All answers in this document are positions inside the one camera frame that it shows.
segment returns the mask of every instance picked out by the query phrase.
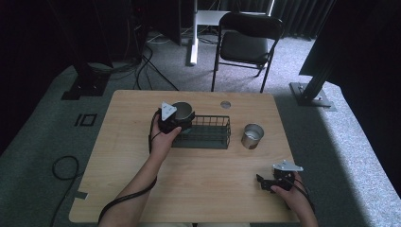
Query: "chair seat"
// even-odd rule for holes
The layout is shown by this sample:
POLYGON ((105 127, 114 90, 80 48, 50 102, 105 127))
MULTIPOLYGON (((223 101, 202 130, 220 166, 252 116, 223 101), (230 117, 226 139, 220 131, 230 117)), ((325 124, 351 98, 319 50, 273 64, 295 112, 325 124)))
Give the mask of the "chair seat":
POLYGON ((268 61, 268 53, 268 40, 265 38, 227 31, 221 42, 220 56, 226 61, 265 64, 268 61))

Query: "gray carpet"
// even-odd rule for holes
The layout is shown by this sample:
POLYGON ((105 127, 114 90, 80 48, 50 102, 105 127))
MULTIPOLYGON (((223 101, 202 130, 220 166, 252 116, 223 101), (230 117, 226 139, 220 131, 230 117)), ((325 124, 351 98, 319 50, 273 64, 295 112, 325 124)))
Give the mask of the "gray carpet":
MULTIPOLYGON (((177 46, 165 40, 154 40, 148 44, 153 51, 151 62, 182 91, 210 91, 216 47, 200 43, 198 64, 188 66, 190 46, 187 42, 184 40, 183 46, 177 46)), ((400 198, 340 88, 329 83, 323 87, 334 102, 336 112, 299 107, 291 94, 290 82, 310 80, 310 77, 299 77, 298 73, 312 45, 313 42, 292 38, 279 42, 265 93, 274 95, 295 162, 305 169, 303 179, 311 191, 319 223, 321 226, 401 226, 400 198)), ((221 66, 215 91, 258 93, 262 77, 255 79, 254 73, 250 69, 221 66)), ((83 171, 113 92, 132 89, 136 81, 135 71, 112 75, 104 96, 61 100, 75 77, 74 69, 69 67, 54 79, 33 115, 0 157, 0 226, 50 225, 71 183, 53 176, 53 163, 64 155, 74 155, 79 160, 79 172, 83 171), (97 114, 95 124, 76 126, 80 114, 97 114)), ((151 67, 142 70, 139 85, 144 90, 173 90, 151 67)), ((75 164, 70 161, 57 167, 63 177, 75 173, 75 164)), ((61 205, 55 226, 91 226, 68 220, 79 181, 80 178, 61 205)), ((253 226, 297 224, 257 223, 253 226)))

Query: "black stand base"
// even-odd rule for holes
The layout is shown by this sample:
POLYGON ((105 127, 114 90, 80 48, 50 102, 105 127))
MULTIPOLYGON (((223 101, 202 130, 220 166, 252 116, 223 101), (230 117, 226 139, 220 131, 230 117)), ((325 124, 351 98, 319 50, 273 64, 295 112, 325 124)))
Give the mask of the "black stand base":
POLYGON ((332 101, 327 100, 327 97, 323 90, 319 91, 319 94, 312 100, 303 99, 303 92, 307 83, 291 82, 289 87, 294 94, 299 106, 310 106, 310 107, 323 107, 328 112, 336 112, 337 109, 332 101))
POLYGON ((64 92, 61 100, 79 100, 81 96, 103 96, 109 78, 110 74, 102 74, 88 83, 83 82, 82 78, 78 76, 70 91, 64 92))

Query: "black wire basket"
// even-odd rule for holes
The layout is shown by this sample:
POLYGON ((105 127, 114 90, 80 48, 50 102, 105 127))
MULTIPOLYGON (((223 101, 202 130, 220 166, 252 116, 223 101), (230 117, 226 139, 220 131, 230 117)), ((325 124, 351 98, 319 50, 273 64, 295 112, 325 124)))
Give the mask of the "black wire basket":
POLYGON ((195 115, 192 128, 180 132, 173 148, 228 148, 230 117, 225 115, 195 115))

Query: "hand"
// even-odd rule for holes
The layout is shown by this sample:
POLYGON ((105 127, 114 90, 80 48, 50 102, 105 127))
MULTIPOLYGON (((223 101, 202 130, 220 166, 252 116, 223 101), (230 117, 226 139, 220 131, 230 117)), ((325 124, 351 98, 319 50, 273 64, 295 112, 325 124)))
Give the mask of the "hand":
POLYGON ((151 138, 153 139, 151 141, 152 149, 150 152, 150 157, 157 158, 162 162, 168 155, 174 138, 180 133, 181 127, 177 127, 170 133, 165 134, 159 129, 159 117, 160 115, 157 114, 153 120, 153 129, 151 131, 151 138))
MULTIPOLYGON (((302 179, 299 173, 294 172, 294 175, 294 184, 305 191, 304 186, 301 184, 302 179)), ((318 226, 318 221, 316 220, 315 214, 313 213, 309 201, 297 188, 291 187, 291 189, 287 191, 279 186, 274 185, 271 187, 271 190, 273 190, 277 195, 283 198, 289 208, 294 211, 295 214, 297 214, 302 226, 318 226)))

